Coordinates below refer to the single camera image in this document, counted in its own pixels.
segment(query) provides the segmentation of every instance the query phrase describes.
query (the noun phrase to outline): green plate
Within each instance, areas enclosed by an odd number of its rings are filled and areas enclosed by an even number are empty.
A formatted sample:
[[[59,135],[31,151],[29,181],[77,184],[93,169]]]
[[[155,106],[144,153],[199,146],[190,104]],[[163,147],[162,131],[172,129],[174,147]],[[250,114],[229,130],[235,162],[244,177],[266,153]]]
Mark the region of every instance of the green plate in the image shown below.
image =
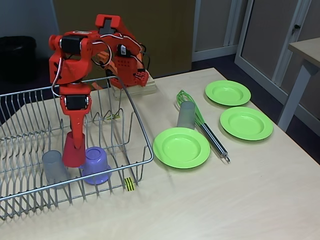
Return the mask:
[[[273,123],[265,114],[244,106],[227,109],[221,114],[220,122],[231,135],[250,141],[265,139],[274,129]]]
[[[251,98],[248,88],[235,81],[213,81],[205,88],[205,94],[212,101],[227,105],[239,106],[247,103]]]
[[[210,145],[199,132],[185,127],[174,127],[156,136],[153,151],[161,162],[170,167],[190,169],[208,159]]]

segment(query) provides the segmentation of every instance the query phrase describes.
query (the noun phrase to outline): whisk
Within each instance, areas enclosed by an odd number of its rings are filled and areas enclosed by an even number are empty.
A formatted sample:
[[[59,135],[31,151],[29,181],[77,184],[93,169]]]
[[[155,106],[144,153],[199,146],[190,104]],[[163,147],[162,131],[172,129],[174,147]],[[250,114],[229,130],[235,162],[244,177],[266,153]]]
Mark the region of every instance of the whisk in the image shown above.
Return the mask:
[[[207,140],[211,143],[211,145],[214,147],[220,158],[225,159],[228,163],[230,163],[230,158],[228,156],[228,152],[224,148],[224,146],[220,143],[220,141],[217,139],[215,134],[211,131],[209,126],[206,124],[204,117],[202,116],[195,100],[184,90],[181,90],[176,95],[176,102],[178,106],[180,107],[181,103],[185,101],[193,102],[195,105],[195,124],[202,130],[203,134],[207,138]]]

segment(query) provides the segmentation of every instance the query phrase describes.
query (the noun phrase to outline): dish rack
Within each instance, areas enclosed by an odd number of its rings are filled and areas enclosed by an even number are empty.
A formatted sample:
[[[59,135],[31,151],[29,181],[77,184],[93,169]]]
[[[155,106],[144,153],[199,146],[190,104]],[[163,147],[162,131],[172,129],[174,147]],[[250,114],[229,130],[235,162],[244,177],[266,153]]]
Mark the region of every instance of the dish rack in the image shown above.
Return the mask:
[[[103,82],[110,86],[110,78],[84,82],[89,85]],[[1,220],[38,209],[57,208],[66,201],[72,204],[77,198],[85,201],[89,195],[112,193],[116,188],[126,191],[129,178],[139,185],[144,164],[151,162],[154,154],[135,104],[123,82],[120,79],[119,82],[123,86],[120,94],[127,98],[116,100],[112,87],[93,90],[91,111],[83,123],[86,148],[105,149],[111,169],[82,176],[80,169],[68,168],[71,179],[52,185],[47,185],[42,155],[49,150],[62,153],[65,136],[70,131],[70,122],[61,111],[59,98],[53,95],[51,87],[0,95]],[[101,185],[83,181],[106,173],[111,177]]]

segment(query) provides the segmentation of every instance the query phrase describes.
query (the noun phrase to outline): red robotic arm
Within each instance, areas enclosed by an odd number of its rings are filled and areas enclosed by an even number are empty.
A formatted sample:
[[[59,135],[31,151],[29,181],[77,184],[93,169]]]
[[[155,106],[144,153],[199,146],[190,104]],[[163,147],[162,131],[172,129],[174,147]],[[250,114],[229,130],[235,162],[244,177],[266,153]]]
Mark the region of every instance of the red robotic arm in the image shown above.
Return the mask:
[[[139,69],[141,64],[137,56],[142,47],[119,16],[99,14],[95,25],[98,30],[70,31],[49,38],[49,46],[54,51],[49,59],[52,92],[60,97],[62,111],[70,117],[74,146],[78,150],[84,148],[83,122],[91,108],[90,87],[81,80],[92,70],[92,57],[109,52],[106,63],[96,64],[104,68],[112,60],[117,68],[117,76],[126,87],[145,86],[149,76],[145,69]],[[73,59],[72,56],[80,56],[80,59]],[[122,88],[116,78],[110,82]],[[60,85],[59,94],[54,92],[56,84]]]

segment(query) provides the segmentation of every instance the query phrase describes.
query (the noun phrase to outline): metal handle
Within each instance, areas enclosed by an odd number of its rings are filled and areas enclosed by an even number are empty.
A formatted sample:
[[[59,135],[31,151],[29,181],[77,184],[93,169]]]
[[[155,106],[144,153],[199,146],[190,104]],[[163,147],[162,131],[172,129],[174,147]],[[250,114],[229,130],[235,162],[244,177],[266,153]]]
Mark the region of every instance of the metal handle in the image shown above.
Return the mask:
[[[206,123],[204,123],[204,124],[201,124],[199,127],[203,131],[205,137],[208,139],[210,144],[214,147],[216,152],[219,154],[220,158],[225,158],[228,162],[230,162],[230,159],[228,158],[227,150],[218,140],[216,135],[211,131],[209,126]]]

